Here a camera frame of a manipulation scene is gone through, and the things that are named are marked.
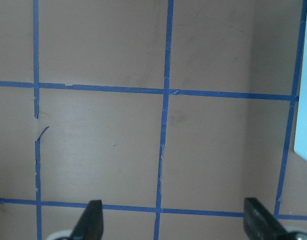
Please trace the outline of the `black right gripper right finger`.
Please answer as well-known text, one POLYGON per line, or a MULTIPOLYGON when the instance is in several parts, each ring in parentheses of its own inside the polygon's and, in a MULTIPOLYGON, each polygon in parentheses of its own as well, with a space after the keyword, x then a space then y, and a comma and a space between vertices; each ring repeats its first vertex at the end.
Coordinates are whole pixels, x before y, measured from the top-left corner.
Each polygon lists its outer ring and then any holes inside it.
POLYGON ((249 240, 290 240, 290 234, 255 197, 243 204, 243 229, 249 240))

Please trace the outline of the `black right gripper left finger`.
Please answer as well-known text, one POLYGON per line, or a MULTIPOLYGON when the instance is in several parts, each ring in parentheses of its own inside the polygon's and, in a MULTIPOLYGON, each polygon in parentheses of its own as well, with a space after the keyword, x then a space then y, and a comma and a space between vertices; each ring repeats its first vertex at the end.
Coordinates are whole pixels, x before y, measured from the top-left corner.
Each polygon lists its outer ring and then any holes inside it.
POLYGON ((91 200, 77 224, 70 240, 101 240, 104 233, 103 205, 101 200, 91 200))

